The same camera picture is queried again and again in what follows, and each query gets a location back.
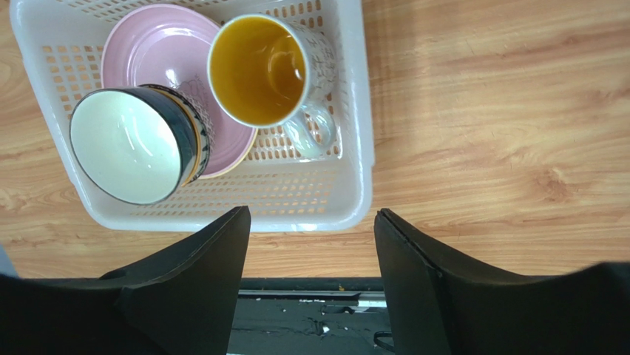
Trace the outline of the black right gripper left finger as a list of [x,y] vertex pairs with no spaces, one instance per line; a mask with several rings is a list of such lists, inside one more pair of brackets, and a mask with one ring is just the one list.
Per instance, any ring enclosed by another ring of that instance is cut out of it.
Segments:
[[3,354],[226,354],[251,228],[239,206],[98,278],[1,276]]

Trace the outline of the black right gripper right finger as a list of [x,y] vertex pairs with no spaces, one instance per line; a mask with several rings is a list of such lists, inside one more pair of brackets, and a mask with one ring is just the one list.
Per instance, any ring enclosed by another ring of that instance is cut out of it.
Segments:
[[397,354],[627,354],[629,264],[526,276],[423,233],[389,209],[374,234]]

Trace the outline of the brown patterned ceramic bowl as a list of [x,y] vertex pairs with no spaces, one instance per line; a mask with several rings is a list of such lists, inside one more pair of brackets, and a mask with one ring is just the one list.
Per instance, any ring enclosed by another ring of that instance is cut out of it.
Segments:
[[208,111],[196,98],[187,94],[184,95],[184,98],[191,109],[191,116],[197,129],[197,145],[200,151],[197,173],[203,175],[214,150],[214,126]]

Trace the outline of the white bowl with dark exterior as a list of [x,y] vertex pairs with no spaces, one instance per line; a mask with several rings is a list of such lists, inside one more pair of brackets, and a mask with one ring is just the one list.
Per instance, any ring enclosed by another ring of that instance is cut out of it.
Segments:
[[100,190],[135,205],[173,195],[197,157],[187,111],[148,87],[106,88],[83,97],[70,119],[70,144]]

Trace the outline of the white mug with yellow interior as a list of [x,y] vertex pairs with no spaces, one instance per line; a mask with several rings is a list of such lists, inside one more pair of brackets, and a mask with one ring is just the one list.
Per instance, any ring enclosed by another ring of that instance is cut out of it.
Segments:
[[220,28],[209,50],[208,80],[230,118],[260,129],[281,126],[304,158],[318,158],[336,139],[325,99],[335,87],[337,64],[320,32],[248,14]]

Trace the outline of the pink plastic plate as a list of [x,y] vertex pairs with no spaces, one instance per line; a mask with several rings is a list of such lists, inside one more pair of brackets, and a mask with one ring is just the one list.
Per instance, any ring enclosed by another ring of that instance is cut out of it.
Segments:
[[230,118],[209,84],[208,55],[220,25],[173,4],[150,4],[125,15],[109,34],[101,57],[103,87],[158,84],[197,100],[214,125],[214,150],[203,178],[233,170],[249,153],[255,128]]

